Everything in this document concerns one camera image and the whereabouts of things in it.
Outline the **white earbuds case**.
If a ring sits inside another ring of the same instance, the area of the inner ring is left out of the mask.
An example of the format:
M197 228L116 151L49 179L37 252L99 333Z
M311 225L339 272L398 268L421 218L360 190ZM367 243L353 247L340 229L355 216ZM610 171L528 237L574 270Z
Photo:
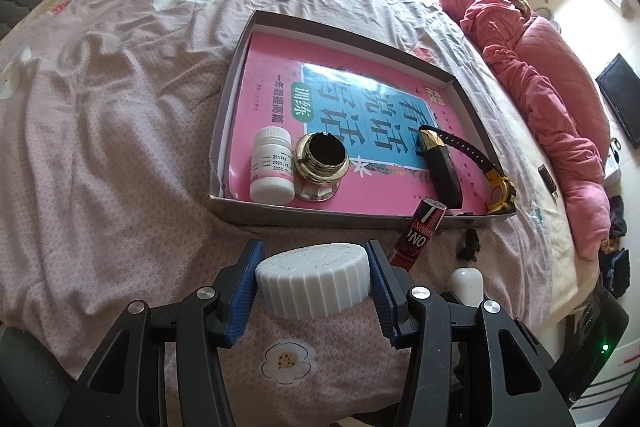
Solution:
M484 277L475 268L459 268L449 277L448 289L465 305L477 308L484 301Z

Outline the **black hair claw clip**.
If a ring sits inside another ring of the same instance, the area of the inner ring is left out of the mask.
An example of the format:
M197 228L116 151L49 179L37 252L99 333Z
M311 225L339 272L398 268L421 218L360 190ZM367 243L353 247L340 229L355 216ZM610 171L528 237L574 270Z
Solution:
M464 244L457 253L457 258L466 262L477 262L477 254L480 252L480 236L475 229L469 228L464 234Z

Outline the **red and black lighter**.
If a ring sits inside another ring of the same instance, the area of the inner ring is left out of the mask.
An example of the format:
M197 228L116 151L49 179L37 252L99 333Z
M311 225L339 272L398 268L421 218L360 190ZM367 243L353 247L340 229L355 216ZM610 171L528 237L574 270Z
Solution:
M446 211L447 207L441 202L422 199L388 256L390 264L409 271L439 228Z

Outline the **white ribbed bottle cap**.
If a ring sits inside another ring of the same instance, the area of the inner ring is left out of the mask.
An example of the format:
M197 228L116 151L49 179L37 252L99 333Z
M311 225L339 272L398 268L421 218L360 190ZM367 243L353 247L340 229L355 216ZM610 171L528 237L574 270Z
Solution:
M367 251L329 243L292 249L257 265L255 277L266 309L285 320L317 320L355 308L371 289Z

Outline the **black and yellow wristwatch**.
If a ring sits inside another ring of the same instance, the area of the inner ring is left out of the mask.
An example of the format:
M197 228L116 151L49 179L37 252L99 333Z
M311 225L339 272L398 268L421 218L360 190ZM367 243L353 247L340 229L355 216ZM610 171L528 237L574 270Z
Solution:
M491 162L477 147L460 139L457 135L428 124L422 124L422 126L434 129L444 139L447 147L451 146L461 152L480 168L490 188L487 203L488 215L504 215L515 211L515 187L499 166Z

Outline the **black and gold lighter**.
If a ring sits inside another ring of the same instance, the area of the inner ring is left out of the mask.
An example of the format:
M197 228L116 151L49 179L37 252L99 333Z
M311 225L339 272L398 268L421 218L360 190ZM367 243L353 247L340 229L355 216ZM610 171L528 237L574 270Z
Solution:
M444 139L427 126L419 128L420 143L428 172L439 202L449 209L460 209L463 194L456 167Z

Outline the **small white pill bottle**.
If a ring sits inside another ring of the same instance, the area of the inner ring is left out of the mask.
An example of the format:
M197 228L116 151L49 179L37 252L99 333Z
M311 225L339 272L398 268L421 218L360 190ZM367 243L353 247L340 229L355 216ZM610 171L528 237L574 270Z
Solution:
M295 197L291 135L269 126L254 136L250 160L250 200L258 204L288 205Z

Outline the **metal perfume bottle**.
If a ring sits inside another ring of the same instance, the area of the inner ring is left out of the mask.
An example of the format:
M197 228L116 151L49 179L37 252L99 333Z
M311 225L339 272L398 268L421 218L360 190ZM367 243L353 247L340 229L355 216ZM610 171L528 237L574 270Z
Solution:
M349 170L343 142L329 132L310 132L293 154L296 196L305 202L326 202L338 191Z

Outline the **white TV cabinet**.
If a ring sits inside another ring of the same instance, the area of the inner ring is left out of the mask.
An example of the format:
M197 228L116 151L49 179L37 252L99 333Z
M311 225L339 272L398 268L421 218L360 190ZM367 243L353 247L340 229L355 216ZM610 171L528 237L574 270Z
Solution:
M608 155L604 162L604 185L611 186L622 179L622 172L620 171L620 150L622 146L615 136L608 144Z

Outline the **pink quilted duvet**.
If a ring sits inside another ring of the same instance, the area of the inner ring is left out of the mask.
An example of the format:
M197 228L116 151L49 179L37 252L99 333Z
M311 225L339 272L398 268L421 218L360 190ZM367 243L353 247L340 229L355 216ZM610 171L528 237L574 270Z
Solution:
M579 133L551 80L516 54L516 43L525 29L521 11L508 0L438 1L476 45L551 160L576 253L596 259L610 229L600 150Z

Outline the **grey cardboard box tray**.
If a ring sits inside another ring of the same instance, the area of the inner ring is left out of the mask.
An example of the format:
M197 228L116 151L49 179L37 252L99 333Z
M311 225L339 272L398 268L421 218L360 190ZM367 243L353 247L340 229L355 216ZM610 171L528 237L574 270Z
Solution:
M274 126L293 145L329 133L346 150L347 171L324 202L284 205L250 198L255 134ZM449 72L352 32L265 11L246 23L233 53L209 149L209 207L234 225L399 230L436 191L419 136L432 126L473 145L482 168L450 153L462 204L449 228L506 219L491 211L504 171L489 134Z

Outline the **pink and blue book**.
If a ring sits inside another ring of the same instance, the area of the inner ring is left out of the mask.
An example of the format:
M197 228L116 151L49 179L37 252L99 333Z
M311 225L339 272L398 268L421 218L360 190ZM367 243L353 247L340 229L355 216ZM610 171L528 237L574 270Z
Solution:
M254 32L242 66L230 133L227 197L250 198L256 132L278 126L297 142L329 132L343 142L350 166L336 195L291 207L366 216L409 216L434 197L419 154L418 129L431 124L480 146L469 109L450 80L414 75L317 43Z

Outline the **pink patterned bed sheet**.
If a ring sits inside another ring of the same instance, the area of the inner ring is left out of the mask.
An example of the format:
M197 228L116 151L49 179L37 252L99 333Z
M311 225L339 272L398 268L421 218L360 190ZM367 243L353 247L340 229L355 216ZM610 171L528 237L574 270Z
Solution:
M206 207L207 156L233 49L256 9L431 51L461 80L518 182L518 212L482 231L488 293L530 327L549 316L552 254L534 215L520 115L437 0L74 0L1 61L1 320L78 374L131 300L193 297L252 237L268 251L397 233L230 225Z

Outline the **electric fan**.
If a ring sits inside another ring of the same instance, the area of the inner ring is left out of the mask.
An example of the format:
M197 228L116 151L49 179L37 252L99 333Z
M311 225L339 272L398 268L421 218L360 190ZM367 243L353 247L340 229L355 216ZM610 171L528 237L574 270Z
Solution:
M562 32L560 24L555 20L554 14L550 9L541 6L535 10L535 13L545 20L548 20L557 32Z

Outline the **black wall television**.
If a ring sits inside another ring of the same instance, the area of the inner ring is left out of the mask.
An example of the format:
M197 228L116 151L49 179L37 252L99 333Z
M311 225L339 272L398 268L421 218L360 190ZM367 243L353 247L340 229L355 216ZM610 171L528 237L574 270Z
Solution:
M627 61L616 54L596 78L603 98L622 127L631 146L640 141L640 80Z

